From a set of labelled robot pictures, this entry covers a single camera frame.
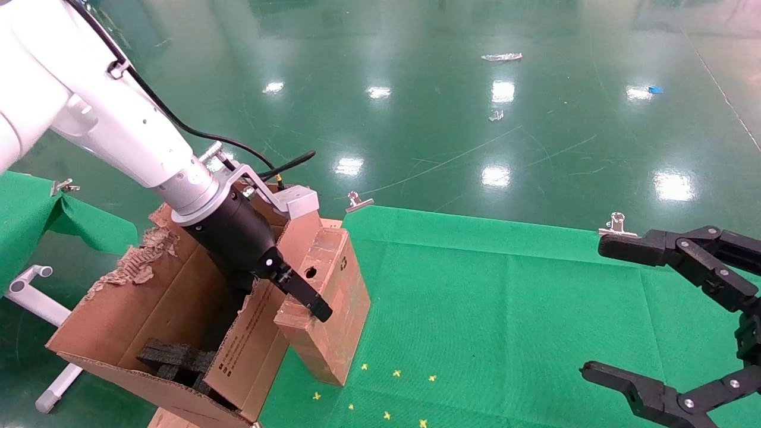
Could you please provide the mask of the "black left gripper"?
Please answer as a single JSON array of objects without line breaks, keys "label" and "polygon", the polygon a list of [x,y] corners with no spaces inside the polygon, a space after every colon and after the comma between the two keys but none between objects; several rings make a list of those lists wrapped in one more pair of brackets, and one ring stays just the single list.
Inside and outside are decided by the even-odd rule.
[{"label": "black left gripper", "polygon": [[209,252],[231,289],[251,292],[256,272],[262,268],[266,279],[320,322],[332,316],[332,308],[322,295],[280,253],[267,253],[275,246],[270,224],[242,193],[228,193],[209,216],[182,229]]}]

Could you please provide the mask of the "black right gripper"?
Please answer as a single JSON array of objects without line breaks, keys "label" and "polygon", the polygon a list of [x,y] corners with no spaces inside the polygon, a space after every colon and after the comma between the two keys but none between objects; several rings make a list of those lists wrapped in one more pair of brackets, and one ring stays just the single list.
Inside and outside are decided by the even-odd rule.
[{"label": "black right gripper", "polygon": [[[645,266],[669,266],[728,312],[758,313],[759,288],[737,273],[760,274],[760,241],[739,233],[704,226],[686,232],[652,229],[644,236],[609,233],[598,245],[602,257]],[[760,317],[741,314],[736,356],[760,364]],[[666,427],[715,427],[709,413],[758,393],[759,366],[747,366],[688,392],[652,377],[590,361],[583,379],[620,392],[636,417]]]}]

